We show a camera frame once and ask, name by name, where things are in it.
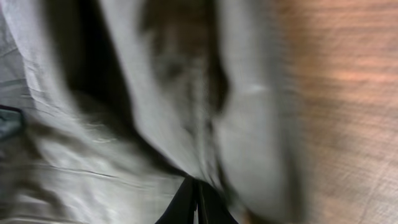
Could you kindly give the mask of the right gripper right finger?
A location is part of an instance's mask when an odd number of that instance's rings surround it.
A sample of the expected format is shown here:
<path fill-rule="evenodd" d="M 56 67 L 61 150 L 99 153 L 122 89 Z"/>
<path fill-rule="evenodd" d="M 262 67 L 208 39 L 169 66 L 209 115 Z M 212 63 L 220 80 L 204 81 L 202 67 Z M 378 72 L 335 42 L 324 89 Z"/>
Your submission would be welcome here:
<path fill-rule="evenodd" d="M 196 181 L 198 224 L 238 224 L 218 192 L 209 184 Z"/>

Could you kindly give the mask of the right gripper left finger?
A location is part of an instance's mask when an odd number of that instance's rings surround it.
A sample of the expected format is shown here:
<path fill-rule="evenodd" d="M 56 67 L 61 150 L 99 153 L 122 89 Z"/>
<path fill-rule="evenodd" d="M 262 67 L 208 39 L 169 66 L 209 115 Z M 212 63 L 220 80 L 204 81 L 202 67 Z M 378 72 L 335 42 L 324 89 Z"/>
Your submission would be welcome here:
<path fill-rule="evenodd" d="M 197 207 L 195 180 L 187 177 L 155 224 L 193 224 Z"/>

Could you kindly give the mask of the grey shorts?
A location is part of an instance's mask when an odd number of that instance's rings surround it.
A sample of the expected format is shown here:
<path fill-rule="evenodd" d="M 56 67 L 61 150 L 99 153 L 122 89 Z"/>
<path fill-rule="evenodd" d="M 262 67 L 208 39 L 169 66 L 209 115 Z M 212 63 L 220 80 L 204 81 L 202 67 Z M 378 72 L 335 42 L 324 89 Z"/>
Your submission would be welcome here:
<path fill-rule="evenodd" d="M 241 223 L 308 215 L 272 1 L 2 1 L 2 223 L 156 223 L 185 178 Z"/>

